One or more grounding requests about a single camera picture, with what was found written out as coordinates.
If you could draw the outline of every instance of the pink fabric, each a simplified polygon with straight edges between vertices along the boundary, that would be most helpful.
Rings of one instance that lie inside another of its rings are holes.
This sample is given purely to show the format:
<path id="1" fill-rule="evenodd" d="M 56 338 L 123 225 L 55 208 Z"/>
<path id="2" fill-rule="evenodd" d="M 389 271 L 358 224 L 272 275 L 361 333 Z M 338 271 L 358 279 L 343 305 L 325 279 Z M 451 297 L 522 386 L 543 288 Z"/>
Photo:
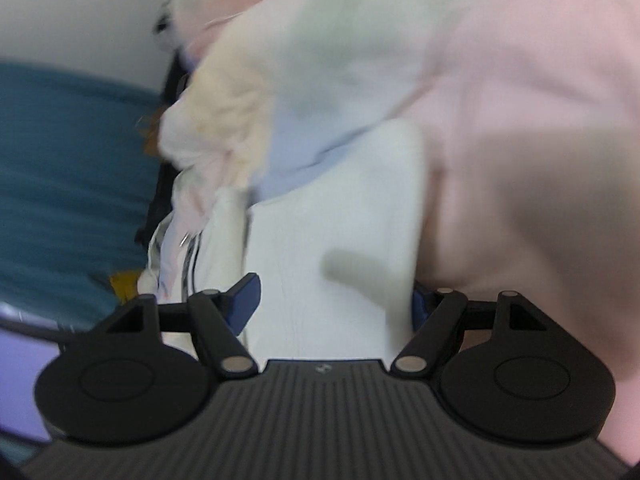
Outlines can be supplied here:
<path id="1" fill-rule="evenodd" d="M 417 277 L 521 291 L 612 369 L 640 460 L 640 0 L 478 0 L 404 115 L 432 134 Z"/>

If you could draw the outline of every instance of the metal pin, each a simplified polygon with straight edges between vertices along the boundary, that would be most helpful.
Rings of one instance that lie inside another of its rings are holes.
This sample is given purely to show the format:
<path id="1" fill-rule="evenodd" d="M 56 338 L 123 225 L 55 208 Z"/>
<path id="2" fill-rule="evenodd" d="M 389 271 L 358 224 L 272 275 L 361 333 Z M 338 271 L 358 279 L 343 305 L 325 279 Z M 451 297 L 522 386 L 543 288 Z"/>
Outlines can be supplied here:
<path id="1" fill-rule="evenodd" d="M 247 372 L 254 366 L 254 362 L 251 361 L 251 359 L 242 355 L 227 357 L 226 359 L 222 360 L 221 364 L 223 370 L 231 374 L 241 374 L 243 372 Z"/>
<path id="2" fill-rule="evenodd" d="M 401 372 L 418 373 L 427 367 L 427 361 L 417 355 L 405 355 L 396 361 L 396 368 Z"/>

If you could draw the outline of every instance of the white cloth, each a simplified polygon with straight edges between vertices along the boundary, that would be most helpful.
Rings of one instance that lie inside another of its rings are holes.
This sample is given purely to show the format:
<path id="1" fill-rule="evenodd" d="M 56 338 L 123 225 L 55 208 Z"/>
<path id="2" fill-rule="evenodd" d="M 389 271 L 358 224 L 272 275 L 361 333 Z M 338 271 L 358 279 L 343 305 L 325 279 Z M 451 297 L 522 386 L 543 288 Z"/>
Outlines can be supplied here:
<path id="1" fill-rule="evenodd" d="M 202 290 L 228 290 L 242 278 L 244 239 L 246 226 L 246 193 L 223 187 L 216 193 L 216 203 L 203 231 L 197 235 L 196 245 L 186 263 L 186 294 Z M 149 245 L 148 264 L 138 280 L 140 294 L 155 294 L 159 303 L 180 303 L 184 301 L 183 275 L 185 258 L 188 256 L 186 242 L 173 253 L 172 264 L 179 269 L 175 278 L 166 282 L 165 295 L 160 295 L 158 283 L 164 275 L 161 272 L 159 247 L 172 222 L 170 214 L 156 229 Z M 163 333 L 162 340 L 197 358 L 191 335 L 188 333 Z"/>
<path id="2" fill-rule="evenodd" d="M 324 171 L 344 156 L 337 146 L 392 116 L 433 73 L 465 3 L 264 0 L 226 27 L 162 119 L 160 151 L 184 171 L 162 241 L 159 301 L 171 295 L 180 244 L 207 224 L 217 189 L 258 183 L 273 197 L 317 177 L 323 155 L 336 157 Z M 295 162 L 282 156 L 287 145 Z"/>
<path id="3" fill-rule="evenodd" d="M 254 205 L 245 271 L 262 280 L 248 348 L 268 358 L 393 358 L 410 298 L 426 193 L 424 136 L 394 120 L 305 187 Z"/>

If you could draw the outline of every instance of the light blue fabric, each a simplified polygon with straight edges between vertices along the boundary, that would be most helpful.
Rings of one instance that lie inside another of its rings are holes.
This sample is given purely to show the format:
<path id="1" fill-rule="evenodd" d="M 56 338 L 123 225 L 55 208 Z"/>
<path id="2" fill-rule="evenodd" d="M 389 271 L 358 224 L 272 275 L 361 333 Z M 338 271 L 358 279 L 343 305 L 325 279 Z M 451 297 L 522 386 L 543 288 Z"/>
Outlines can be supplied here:
<path id="1" fill-rule="evenodd" d="M 268 168 L 254 180 L 253 202 L 309 184 L 342 161 L 363 131 L 345 132 L 323 116 L 297 117 L 278 103 Z"/>
<path id="2" fill-rule="evenodd" d="M 136 121 L 159 97 L 0 62 L 0 301 L 87 328 L 115 297 L 90 274 L 143 267 L 133 242 L 158 162 Z"/>

